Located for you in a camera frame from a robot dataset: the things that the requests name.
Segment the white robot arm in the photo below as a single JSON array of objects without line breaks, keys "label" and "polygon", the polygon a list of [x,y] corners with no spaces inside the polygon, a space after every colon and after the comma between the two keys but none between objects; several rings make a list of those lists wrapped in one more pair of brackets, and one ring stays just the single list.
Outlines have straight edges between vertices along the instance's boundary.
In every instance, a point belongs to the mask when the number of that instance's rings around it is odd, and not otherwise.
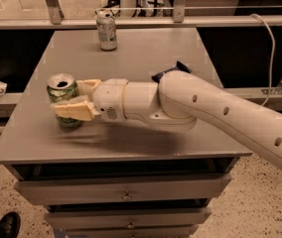
[{"label": "white robot arm", "polygon": [[79,96],[52,105],[56,115],[107,122],[139,120],[165,131],[186,131],[201,119],[282,171],[282,114],[228,93],[187,72],[157,82],[80,80]]}]

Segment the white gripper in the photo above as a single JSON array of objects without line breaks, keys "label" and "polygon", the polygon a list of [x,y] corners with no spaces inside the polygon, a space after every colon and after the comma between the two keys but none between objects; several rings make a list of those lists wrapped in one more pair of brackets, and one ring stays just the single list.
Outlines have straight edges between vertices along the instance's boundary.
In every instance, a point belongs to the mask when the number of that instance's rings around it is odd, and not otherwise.
[{"label": "white gripper", "polygon": [[79,121],[91,121],[100,112],[101,118],[106,122],[126,120],[123,95],[125,86],[128,84],[127,79],[112,78],[103,82],[100,79],[86,79],[78,80],[76,83],[78,94],[93,98],[94,104],[87,100],[79,103],[55,103],[51,107],[56,115]]}]

